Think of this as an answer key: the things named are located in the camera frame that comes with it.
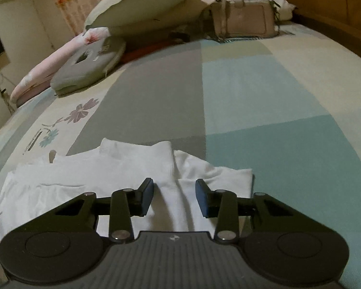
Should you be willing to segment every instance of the light blue stripe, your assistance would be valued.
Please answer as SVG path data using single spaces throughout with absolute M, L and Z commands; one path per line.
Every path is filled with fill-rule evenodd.
M 203 63 L 206 134 L 328 112 L 272 55 Z
M 342 277 L 361 289 L 361 161 L 332 116 L 206 136 L 215 166 L 253 168 L 266 192 L 338 231 L 350 248 Z

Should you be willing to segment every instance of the gray cushion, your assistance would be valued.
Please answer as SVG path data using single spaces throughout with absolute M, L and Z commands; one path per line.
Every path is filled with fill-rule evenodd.
M 53 76 L 51 87 L 58 95 L 90 86 L 107 76 L 126 48 L 120 37 L 107 37 L 79 49 Z

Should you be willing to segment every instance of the bag strap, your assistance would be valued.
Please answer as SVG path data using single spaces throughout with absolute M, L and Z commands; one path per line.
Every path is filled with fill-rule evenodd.
M 220 37 L 225 38 L 227 33 L 227 18 L 226 18 L 227 0 L 220 0 Z

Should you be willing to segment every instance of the folded clothes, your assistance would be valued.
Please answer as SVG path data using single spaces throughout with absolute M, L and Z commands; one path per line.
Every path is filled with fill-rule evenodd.
M 209 231 L 214 225 L 202 216 L 195 197 L 195 181 L 203 178 L 212 189 L 250 197 L 252 170 L 214 167 L 169 141 L 153 146 L 103 139 L 93 150 L 72 156 L 56 154 L 21 165 L 9 172 L 0 194 L 0 240 L 11 230 L 82 194 L 93 191 L 109 197 L 124 188 L 136 189 L 146 177 L 157 185 L 145 217 L 132 217 L 135 236 L 141 230 Z M 108 236 L 107 216 L 100 216 L 97 232 Z

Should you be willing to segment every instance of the pink floral pillow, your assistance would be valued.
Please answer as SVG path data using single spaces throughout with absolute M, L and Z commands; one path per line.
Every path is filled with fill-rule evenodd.
M 67 42 L 64 46 L 56 50 L 24 76 L 24 78 L 13 90 L 11 94 L 11 102 L 21 105 L 35 95 L 38 95 L 40 92 L 49 87 L 49 83 L 51 82 L 53 75 L 77 50 L 84 45 L 88 45 L 109 36 L 110 33 L 106 27 L 92 28 L 86 33 L 80 34 Z

